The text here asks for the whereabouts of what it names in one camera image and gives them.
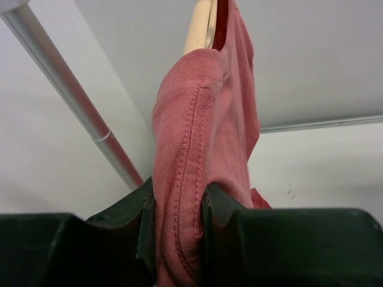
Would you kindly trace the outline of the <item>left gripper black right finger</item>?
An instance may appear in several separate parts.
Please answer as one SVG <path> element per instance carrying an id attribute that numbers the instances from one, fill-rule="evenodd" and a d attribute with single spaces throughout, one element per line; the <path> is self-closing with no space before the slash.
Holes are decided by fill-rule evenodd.
<path id="1" fill-rule="evenodd" d="M 350 208 L 247 209 L 203 195 L 206 286 L 381 286 L 382 228 Z"/>

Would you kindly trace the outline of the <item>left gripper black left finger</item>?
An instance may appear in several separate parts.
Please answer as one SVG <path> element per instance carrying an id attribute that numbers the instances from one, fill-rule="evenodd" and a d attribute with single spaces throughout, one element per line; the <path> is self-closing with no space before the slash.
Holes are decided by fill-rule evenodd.
<path id="1" fill-rule="evenodd" d="M 154 286 L 151 179 L 82 220 L 70 213 L 1 215 L 2 286 Z"/>

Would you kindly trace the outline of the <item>red t shirt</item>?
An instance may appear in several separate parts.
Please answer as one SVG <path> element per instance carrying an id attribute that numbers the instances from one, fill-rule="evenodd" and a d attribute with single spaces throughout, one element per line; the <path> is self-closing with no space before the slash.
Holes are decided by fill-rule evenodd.
<path id="1" fill-rule="evenodd" d="M 185 54 L 164 77 L 152 113 L 158 286 L 201 286 L 201 202 L 216 182 L 241 205 L 269 204 L 250 186 L 259 139 L 254 49 L 235 1 L 218 3 L 212 48 Z"/>

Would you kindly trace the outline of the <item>peach plastic hanger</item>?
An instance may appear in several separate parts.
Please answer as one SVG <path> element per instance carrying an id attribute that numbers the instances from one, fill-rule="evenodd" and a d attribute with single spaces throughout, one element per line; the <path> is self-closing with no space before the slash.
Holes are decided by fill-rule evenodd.
<path id="1" fill-rule="evenodd" d="M 184 45 L 183 55 L 201 48 L 212 48 L 217 24 L 217 0 L 198 0 Z"/>

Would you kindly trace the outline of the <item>white metal clothes rack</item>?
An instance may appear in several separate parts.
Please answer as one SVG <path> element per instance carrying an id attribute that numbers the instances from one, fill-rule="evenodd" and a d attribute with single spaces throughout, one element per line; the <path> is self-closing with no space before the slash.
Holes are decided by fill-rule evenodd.
<path id="1" fill-rule="evenodd" d="M 143 180 L 112 130 L 72 73 L 28 1 L 1 1 L 1 19 L 86 129 L 115 171 L 133 190 Z"/>

